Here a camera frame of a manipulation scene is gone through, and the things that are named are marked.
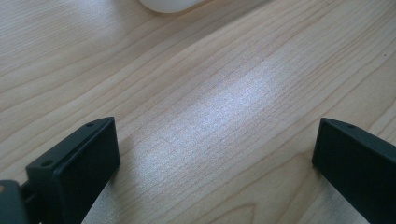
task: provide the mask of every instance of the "light wood surface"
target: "light wood surface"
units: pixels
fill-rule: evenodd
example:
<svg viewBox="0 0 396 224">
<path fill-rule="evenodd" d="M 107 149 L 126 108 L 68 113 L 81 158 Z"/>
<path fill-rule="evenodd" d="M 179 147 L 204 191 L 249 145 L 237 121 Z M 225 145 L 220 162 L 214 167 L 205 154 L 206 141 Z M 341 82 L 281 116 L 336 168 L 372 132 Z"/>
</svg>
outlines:
<svg viewBox="0 0 396 224">
<path fill-rule="evenodd" d="M 396 144 L 396 1 L 0 3 L 0 179 L 114 116 L 89 223 L 366 223 L 311 164 L 322 117 Z"/>
</svg>

